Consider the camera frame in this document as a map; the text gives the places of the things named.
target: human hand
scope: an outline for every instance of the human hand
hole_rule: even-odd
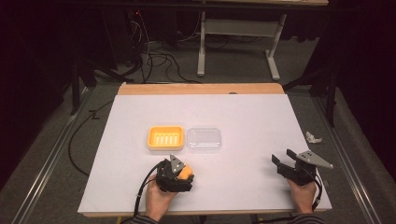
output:
[[[157,222],[165,215],[177,192],[163,192],[155,181],[155,175],[148,180],[146,190],[146,216]]]
[[[313,213],[312,202],[314,201],[317,186],[312,181],[309,184],[299,186],[293,181],[286,179],[291,188],[291,198],[293,199],[294,206],[299,214]]]

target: sleeve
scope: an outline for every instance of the sleeve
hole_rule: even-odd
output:
[[[299,215],[288,224],[325,224],[325,221],[314,214]]]
[[[158,224],[149,217],[136,216],[129,224]]]

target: white metal frame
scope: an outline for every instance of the white metal frame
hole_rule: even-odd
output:
[[[273,44],[270,49],[265,51],[265,57],[270,67],[272,79],[279,81],[280,76],[277,72],[274,54],[283,26],[286,20],[283,14],[279,21],[235,21],[235,20],[212,20],[206,18],[206,13],[201,16],[201,45],[198,55],[198,77],[205,75],[205,35],[248,35],[248,36],[270,36]]]

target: orange object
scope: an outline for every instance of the orange object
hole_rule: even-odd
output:
[[[151,150],[181,150],[184,133],[180,126],[154,126],[148,133],[148,148]]]
[[[177,179],[188,179],[192,175],[192,169],[188,164],[181,170],[180,174],[178,175]]]

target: clear plastic container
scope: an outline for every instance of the clear plastic container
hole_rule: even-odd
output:
[[[216,152],[221,147],[221,134],[217,128],[190,128],[187,147],[193,152]]]

